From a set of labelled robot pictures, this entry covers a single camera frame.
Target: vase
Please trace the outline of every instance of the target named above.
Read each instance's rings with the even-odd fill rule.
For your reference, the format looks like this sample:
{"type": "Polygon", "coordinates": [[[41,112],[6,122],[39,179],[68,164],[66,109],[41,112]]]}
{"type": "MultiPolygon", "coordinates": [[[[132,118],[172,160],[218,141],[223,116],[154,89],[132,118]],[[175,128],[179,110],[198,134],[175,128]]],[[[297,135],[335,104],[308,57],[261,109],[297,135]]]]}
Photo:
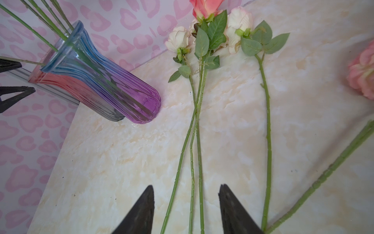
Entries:
{"type": "Polygon", "coordinates": [[[100,97],[85,83],[78,79],[72,78],[70,76],[44,73],[40,71],[40,65],[37,65],[29,76],[28,81],[30,83],[41,83],[45,85],[57,86],[67,91],[84,105],[88,106],[93,111],[108,120],[116,122],[124,118],[124,116],[119,113],[114,107],[112,107],[102,97],[100,97]]]}
{"type": "Polygon", "coordinates": [[[110,61],[94,47],[83,23],[77,21],[58,52],[46,54],[42,72],[76,78],[137,124],[154,119],[161,107],[157,90],[110,61]]]}

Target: black triangular object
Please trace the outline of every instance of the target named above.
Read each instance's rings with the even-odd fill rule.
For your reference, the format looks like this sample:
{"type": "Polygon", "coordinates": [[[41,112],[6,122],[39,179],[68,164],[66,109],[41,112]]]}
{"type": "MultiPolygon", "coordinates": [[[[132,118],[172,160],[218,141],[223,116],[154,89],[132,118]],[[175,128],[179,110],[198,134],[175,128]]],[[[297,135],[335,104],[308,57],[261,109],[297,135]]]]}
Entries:
{"type": "Polygon", "coordinates": [[[218,196],[224,234],[264,234],[226,184],[218,196]]]}
{"type": "Polygon", "coordinates": [[[19,87],[6,87],[6,86],[0,86],[0,113],[3,113],[7,109],[9,109],[12,105],[19,102],[21,99],[29,96],[30,94],[34,93],[35,89],[33,87],[27,87],[27,86],[19,86],[19,87]],[[14,92],[23,92],[18,95],[15,95],[14,97],[8,98],[5,101],[1,100],[1,95],[3,94],[11,94],[14,92]]]}
{"type": "Polygon", "coordinates": [[[0,73],[7,72],[22,67],[20,62],[0,59],[0,73]]]}
{"type": "Polygon", "coordinates": [[[112,234],[151,234],[153,213],[154,194],[149,185],[112,234]]]}

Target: flower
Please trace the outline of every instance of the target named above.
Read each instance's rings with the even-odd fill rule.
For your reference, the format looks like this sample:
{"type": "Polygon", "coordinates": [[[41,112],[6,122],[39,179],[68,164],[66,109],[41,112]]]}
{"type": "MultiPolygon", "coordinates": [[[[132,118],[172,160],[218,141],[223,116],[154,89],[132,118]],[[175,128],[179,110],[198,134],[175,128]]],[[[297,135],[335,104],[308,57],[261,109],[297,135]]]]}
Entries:
{"type": "Polygon", "coordinates": [[[349,85],[374,100],[374,41],[348,67],[349,85]]]}
{"type": "Polygon", "coordinates": [[[193,16],[196,19],[207,19],[211,14],[217,15],[218,7],[223,0],[190,0],[193,5],[193,16]]]}
{"type": "Polygon", "coordinates": [[[188,38],[190,36],[191,33],[185,27],[175,27],[169,34],[169,39],[165,41],[165,46],[168,50],[176,53],[177,49],[188,47],[188,38]]]}
{"type": "Polygon", "coordinates": [[[227,30],[226,36],[229,39],[229,52],[235,54],[240,45],[240,36],[236,34],[236,30],[240,29],[243,32],[252,28],[253,18],[252,14],[243,7],[239,6],[231,10],[231,13],[227,17],[227,30]]]}

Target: pink rose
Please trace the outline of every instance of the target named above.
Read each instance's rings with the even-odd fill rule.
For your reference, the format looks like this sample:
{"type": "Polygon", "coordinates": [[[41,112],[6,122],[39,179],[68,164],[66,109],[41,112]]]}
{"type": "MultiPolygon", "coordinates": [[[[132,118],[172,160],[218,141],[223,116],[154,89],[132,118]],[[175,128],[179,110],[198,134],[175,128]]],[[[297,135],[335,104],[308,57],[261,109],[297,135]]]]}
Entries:
{"type": "Polygon", "coordinates": [[[211,14],[218,14],[218,7],[223,0],[190,0],[193,6],[193,16],[196,19],[207,19],[211,14]]]}
{"type": "Polygon", "coordinates": [[[374,41],[348,67],[349,85],[374,100],[374,41]]]}

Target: marble tabletop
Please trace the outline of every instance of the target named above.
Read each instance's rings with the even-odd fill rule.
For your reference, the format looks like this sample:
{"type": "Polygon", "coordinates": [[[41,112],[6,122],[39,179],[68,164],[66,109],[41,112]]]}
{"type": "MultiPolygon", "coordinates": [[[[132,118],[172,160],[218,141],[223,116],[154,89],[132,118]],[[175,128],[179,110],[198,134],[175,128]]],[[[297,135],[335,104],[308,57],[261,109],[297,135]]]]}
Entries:
{"type": "MultiPolygon", "coordinates": [[[[266,19],[274,35],[291,32],[282,50],[264,61],[272,109],[272,223],[374,118],[374,101],[345,80],[347,64],[374,38],[374,1],[257,0],[246,8],[255,24],[266,19]]],[[[266,109],[257,61],[241,51],[218,54],[221,67],[208,73],[200,115],[207,234],[223,233],[223,183],[259,224],[266,180],[266,109]]],[[[155,192],[152,233],[160,232],[193,112],[188,79],[168,83],[178,68],[172,56],[163,53],[133,71],[162,98],[150,123],[110,122],[80,104],[28,234],[109,234],[147,185],[155,192]]],[[[185,155],[166,233],[188,231],[188,150],[185,155]]],[[[273,233],[372,233],[373,156],[374,136],[273,233]]],[[[198,203],[194,221],[199,233],[198,203]]]]}

